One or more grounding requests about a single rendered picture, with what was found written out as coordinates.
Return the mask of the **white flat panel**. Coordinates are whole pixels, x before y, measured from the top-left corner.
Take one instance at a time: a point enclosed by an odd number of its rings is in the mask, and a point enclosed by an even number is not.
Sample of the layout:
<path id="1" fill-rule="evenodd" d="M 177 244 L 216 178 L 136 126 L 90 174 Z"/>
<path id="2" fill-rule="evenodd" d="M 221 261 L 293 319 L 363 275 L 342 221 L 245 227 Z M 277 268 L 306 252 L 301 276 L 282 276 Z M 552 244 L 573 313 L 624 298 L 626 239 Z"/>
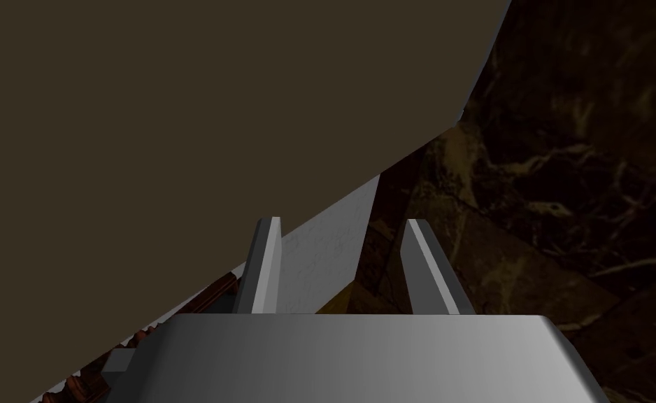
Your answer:
<path id="1" fill-rule="evenodd" d="M 375 176 L 283 236 L 277 313 L 316 313 L 354 280 L 378 182 Z"/>

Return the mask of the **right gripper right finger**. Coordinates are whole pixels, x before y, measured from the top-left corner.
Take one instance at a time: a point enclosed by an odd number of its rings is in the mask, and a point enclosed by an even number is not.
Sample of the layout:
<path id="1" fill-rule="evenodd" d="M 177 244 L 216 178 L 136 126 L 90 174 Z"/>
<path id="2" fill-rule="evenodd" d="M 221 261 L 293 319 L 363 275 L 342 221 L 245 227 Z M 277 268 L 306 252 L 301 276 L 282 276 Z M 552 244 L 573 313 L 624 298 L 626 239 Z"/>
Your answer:
<path id="1" fill-rule="evenodd" d="M 414 314 L 474 314 L 434 231 L 423 219 L 406 221 L 400 258 Z"/>

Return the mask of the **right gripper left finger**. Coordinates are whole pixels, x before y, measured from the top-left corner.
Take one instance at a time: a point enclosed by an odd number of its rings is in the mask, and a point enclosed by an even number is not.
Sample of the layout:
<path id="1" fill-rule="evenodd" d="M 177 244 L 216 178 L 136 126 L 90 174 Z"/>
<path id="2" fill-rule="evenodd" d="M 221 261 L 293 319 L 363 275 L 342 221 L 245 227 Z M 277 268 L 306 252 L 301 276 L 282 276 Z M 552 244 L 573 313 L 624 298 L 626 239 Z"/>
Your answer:
<path id="1" fill-rule="evenodd" d="M 233 312 L 275 313 L 282 257 L 281 222 L 262 218 L 256 226 Z"/>

